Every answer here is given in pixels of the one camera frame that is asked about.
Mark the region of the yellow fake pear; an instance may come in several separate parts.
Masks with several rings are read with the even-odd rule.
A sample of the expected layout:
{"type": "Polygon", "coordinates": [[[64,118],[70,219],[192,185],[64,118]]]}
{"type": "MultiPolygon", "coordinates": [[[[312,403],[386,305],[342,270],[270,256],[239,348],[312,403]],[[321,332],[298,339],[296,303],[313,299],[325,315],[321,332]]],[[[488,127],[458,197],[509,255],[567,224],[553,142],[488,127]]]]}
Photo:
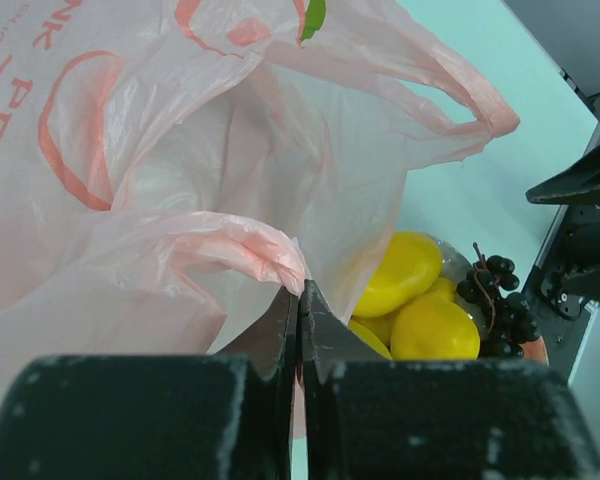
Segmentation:
{"type": "Polygon", "coordinates": [[[455,303],[422,296],[397,314],[390,339],[395,360],[475,360],[479,331],[455,303]]]}

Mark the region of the yellow fake mango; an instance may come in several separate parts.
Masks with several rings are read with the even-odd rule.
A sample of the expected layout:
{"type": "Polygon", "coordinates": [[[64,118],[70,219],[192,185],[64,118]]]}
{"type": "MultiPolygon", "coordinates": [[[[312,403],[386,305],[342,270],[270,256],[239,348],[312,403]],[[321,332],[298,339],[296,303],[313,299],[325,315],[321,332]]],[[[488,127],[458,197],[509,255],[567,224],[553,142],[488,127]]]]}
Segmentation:
{"type": "Polygon", "coordinates": [[[431,237],[420,232],[396,232],[353,315],[373,318],[393,312],[427,291],[441,273],[442,264],[442,254],[431,237]]]}

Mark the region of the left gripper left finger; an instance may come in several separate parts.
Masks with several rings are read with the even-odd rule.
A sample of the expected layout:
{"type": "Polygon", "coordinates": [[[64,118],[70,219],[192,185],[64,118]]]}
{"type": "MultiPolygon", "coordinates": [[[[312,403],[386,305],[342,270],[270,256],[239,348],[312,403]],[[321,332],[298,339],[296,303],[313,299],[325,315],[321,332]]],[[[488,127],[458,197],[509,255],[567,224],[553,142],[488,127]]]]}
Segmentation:
{"type": "Polygon", "coordinates": [[[214,355],[55,355],[0,406],[0,479],[287,479],[298,300],[214,355]]]}

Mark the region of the white paper plate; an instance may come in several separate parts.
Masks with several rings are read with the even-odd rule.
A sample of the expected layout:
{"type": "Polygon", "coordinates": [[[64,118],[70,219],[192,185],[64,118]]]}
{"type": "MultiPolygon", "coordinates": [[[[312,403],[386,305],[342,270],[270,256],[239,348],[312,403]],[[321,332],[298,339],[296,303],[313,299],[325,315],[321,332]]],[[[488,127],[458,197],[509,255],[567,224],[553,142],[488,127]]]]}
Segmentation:
{"type": "MultiPolygon", "coordinates": [[[[470,262],[449,243],[433,235],[430,235],[430,238],[437,245],[442,255],[441,276],[451,281],[454,285],[457,285],[465,279],[466,273],[471,266],[470,262]]],[[[476,305],[467,303],[458,294],[455,294],[454,301],[465,310],[476,325],[482,322],[480,309],[476,305]]]]}

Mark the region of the yellow fake lemon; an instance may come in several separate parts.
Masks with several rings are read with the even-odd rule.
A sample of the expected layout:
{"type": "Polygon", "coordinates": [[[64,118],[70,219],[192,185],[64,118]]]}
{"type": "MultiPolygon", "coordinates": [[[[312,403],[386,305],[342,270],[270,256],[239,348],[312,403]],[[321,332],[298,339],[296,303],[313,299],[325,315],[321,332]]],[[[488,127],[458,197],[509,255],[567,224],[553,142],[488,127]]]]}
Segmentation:
{"type": "Polygon", "coordinates": [[[454,302],[456,298],[456,284],[444,276],[439,276],[423,295],[454,302]]]}

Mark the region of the fake watermelon slice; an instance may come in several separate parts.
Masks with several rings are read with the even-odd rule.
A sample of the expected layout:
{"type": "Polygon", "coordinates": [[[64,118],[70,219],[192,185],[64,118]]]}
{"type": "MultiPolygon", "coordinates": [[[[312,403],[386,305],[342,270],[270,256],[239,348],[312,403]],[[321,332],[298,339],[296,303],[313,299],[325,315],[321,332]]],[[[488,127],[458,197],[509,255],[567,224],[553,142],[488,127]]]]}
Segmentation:
{"type": "Polygon", "coordinates": [[[542,365],[549,365],[549,358],[546,344],[542,336],[532,342],[526,342],[520,345],[523,350],[523,359],[535,361],[542,365]]]}

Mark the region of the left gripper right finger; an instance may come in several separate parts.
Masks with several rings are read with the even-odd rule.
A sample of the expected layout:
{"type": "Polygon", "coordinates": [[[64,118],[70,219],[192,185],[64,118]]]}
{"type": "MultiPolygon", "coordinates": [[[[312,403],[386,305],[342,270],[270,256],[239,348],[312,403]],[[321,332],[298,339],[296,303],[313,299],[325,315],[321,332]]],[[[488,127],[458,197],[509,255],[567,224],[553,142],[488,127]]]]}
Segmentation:
{"type": "Polygon", "coordinates": [[[600,479],[566,382],[534,361],[389,361],[307,281],[298,338],[312,479],[600,479]]]}

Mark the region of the black fake grapes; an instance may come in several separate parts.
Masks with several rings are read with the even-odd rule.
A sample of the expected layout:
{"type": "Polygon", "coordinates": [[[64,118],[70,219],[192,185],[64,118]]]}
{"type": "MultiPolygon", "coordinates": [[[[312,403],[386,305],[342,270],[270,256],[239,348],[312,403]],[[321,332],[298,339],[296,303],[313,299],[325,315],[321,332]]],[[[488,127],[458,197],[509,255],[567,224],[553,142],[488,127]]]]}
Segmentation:
{"type": "Polygon", "coordinates": [[[518,290],[515,263],[501,255],[486,256],[477,244],[473,249],[476,261],[456,285],[456,294],[480,309],[482,322],[476,325],[480,335],[478,356],[522,360],[520,345],[537,340],[541,334],[530,301],[518,290]]]}

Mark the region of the yellow fake starfruit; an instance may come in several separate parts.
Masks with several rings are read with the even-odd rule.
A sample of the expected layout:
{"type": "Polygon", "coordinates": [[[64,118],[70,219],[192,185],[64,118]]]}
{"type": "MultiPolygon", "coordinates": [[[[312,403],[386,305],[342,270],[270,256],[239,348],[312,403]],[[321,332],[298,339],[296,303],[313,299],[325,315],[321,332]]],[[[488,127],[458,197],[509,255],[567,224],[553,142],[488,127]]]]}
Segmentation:
{"type": "Polygon", "coordinates": [[[391,360],[391,335],[395,323],[395,314],[366,318],[352,316],[348,327],[370,348],[384,358],[391,360]]]}

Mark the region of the pink plastic bag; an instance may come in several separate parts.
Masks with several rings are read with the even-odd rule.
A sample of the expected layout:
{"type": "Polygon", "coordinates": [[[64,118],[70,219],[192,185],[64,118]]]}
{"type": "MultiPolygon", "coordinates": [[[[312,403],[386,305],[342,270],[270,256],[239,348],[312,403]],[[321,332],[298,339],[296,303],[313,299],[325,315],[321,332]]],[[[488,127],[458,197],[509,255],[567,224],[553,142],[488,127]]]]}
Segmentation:
{"type": "Polygon", "coordinates": [[[394,1],[0,1],[0,403],[33,359],[348,319],[407,175],[518,116],[394,1]]]}

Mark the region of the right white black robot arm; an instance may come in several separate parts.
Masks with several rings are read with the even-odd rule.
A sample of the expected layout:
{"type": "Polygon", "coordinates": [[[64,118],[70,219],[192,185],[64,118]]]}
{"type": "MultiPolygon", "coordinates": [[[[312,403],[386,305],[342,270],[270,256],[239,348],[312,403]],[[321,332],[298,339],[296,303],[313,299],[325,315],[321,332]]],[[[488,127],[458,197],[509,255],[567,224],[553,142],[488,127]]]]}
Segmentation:
{"type": "Polygon", "coordinates": [[[600,144],[574,165],[529,189],[532,204],[565,205],[572,213],[554,241],[554,262],[566,268],[559,289],[600,302],[600,220],[587,209],[600,206],[600,144]]]}

